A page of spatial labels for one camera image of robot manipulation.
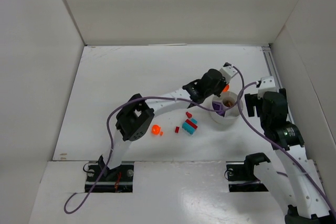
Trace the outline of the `purple lego block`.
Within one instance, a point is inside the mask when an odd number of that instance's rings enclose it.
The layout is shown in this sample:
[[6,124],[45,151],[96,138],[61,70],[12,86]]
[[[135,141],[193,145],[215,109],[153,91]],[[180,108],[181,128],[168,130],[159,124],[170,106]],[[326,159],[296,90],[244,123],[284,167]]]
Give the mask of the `purple lego block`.
[[220,111],[223,111],[223,104],[219,101],[213,101],[212,106],[213,106],[213,109],[218,113]]

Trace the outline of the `orange round lego piece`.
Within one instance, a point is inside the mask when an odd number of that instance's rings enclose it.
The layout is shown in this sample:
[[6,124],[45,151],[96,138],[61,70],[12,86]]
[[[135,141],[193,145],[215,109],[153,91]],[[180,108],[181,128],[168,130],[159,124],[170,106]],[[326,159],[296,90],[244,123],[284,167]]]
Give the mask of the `orange round lego piece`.
[[153,135],[159,135],[161,133],[161,127],[157,124],[152,126],[151,133]]

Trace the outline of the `purple curved lego piece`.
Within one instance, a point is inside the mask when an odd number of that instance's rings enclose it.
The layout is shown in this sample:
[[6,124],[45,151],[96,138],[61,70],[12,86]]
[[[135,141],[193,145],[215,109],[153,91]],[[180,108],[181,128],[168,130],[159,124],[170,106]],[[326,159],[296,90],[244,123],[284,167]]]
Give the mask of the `purple curved lego piece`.
[[226,111],[223,110],[223,111],[219,111],[217,114],[220,115],[220,116],[225,116],[225,113],[226,113]]

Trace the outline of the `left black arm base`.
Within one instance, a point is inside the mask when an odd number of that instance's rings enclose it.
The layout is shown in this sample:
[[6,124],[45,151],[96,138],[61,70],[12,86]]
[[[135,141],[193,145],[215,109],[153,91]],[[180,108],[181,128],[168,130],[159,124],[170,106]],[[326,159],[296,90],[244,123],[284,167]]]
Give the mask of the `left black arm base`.
[[[100,167],[96,163],[84,164],[86,173],[85,192],[88,193],[100,174]],[[107,177],[102,177],[92,190],[93,193],[131,193],[133,192],[134,162],[123,162],[111,171]]]

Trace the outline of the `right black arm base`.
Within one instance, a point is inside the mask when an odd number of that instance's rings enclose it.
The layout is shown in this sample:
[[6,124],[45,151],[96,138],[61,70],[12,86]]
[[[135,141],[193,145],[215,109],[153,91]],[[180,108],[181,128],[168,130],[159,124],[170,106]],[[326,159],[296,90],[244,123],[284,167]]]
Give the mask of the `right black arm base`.
[[267,192],[276,170],[264,153],[250,154],[244,161],[226,162],[224,177],[230,193]]

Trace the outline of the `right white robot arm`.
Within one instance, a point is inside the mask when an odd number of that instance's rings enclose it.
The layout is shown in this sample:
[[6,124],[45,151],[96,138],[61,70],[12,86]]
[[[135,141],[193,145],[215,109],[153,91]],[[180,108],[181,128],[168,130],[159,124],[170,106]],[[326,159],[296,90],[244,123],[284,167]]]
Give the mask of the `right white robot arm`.
[[281,179],[264,153],[246,156],[245,171],[268,189],[284,214],[285,223],[335,223],[335,208],[327,198],[313,161],[306,156],[299,129],[287,120],[285,89],[259,88],[246,94],[249,117],[258,116],[259,134],[271,144],[288,180]]

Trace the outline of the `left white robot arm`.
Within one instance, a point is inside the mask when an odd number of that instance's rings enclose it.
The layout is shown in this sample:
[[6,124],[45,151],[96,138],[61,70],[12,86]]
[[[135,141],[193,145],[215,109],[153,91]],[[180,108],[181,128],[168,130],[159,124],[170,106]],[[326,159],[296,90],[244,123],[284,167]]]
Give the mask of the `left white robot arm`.
[[101,155],[98,165],[102,177],[111,177],[132,142],[142,138],[152,120],[159,115],[201,105],[206,98],[219,96],[231,77],[220,70],[209,69],[200,79],[160,97],[143,97],[134,94],[127,103],[115,109],[107,118],[107,131],[111,141],[108,154]]

